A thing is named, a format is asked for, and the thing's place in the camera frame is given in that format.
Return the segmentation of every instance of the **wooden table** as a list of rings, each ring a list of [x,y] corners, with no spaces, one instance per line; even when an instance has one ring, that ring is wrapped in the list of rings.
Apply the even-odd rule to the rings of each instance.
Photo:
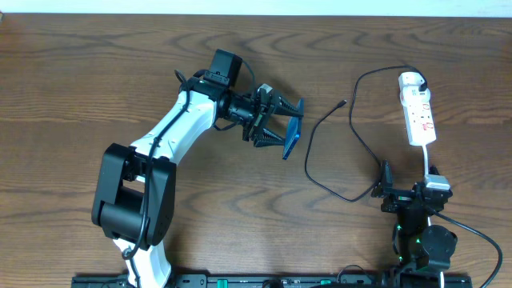
[[[351,98],[359,75],[407,63],[433,93],[430,161],[454,190],[444,212],[501,245],[493,286],[512,285],[512,20],[8,14],[0,25],[1,287],[69,286],[76,274],[126,268],[90,221],[102,154],[149,131],[175,102],[174,69],[191,76],[217,48],[244,57],[258,82],[306,100],[303,135],[288,161],[281,147],[243,142],[240,128],[196,141],[178,169],[165,239],[174,267],[337,273],[395,264],[395,215],[382,213],[378,199],[330,196],[306,179],[303,162],[313,124]],[[399,73],[361,83],[354,124],[408,188],[421,179],[422,152],[407,142]],[[340,109],[318,128],[309,169],[352,196],[378,168],[347,115]],[[479,286],[496,263],[494,248],[434,221],[458,236],[450,271]]]

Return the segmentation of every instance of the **wood grain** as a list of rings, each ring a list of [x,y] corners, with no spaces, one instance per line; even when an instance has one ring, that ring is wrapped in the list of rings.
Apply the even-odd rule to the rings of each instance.
[[[217,48],[250,62],[258,82],[306,100],[304,134],[288,161],[255,149],[236,128],[205,132],[178,170],[173,265],[215,273],[335,273],[396,263],[392,214],[349,204],[305,178],[312,125],[357,77],[407,63],[433,92],[438,140],[430,160],[454,196],[446,214],[503,249],[494,287],[512,285],[512,20],[478,18],[223,17],[9,14],[0,25],[0,286],[69,286],[76,274],[118,274],[124,263],[90,221],[105,148],[147,132],[172,107],[174,69],[207,68]],[[354,123],[398,185],[421,177],[397,101],[399,71],[360,85]],[[249,77],[242,72],[237,89]],[[377,173],[351,134],[348,109],[318,128],[313,177],[356,195]],[[450,271],[479,286],[496,253],[458,235]]]

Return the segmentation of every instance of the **power socket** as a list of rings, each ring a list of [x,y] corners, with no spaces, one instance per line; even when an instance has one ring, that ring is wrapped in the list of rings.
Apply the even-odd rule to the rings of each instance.
[[[419,90],[424,81],[416,72],[405,72],[398,78],[400,103],[406,116],[407,137],[412,146],[424,146],[436,139],[429,103],[430,90]]]

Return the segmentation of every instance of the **power outlet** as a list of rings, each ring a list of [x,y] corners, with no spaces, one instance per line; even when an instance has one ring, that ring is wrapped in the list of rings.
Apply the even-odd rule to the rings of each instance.
[[[406,117],[407,137],[412,146],[423,146],[436,139],[429,103],[430,90],[419,90],[424,81],[423,77],[415,72],[402,73],[398,78],[400,102]]]

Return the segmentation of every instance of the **white arm segment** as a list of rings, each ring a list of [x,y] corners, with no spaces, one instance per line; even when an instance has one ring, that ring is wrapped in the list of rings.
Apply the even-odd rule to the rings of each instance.
[[[153,140],[160,131],[169,123],[183,108],[186,101],[186,92],[178,95],[178,100],[169,113],[144,137],[133,142],[136,152],[144,155],[150,153]],[[194,91],[190,92],[190,104],[187,112],[172,125],[162,136],[159,147],[154,152],[154,158],[167,157],[176,165],[182,160],[185,153],[192,146],[195,139],[205,130],[212,127],[215,121],[216,103],[208,96]],[[144,177],[138,176],[137,180],[144,182]],[[114,240],[121,252],[126,248],[134,248],[134,244],[122,239]],[[148,251],[139,249],[134,256],[134,264],[140,277],[140,284],[143,288],[162,288],[167,283],[171,267],[166,259],[163,242],[151,246]],[[137,286],[135,275],[132,271],[130,261],[126,261],[130,275],[128,281],[131,285]]]

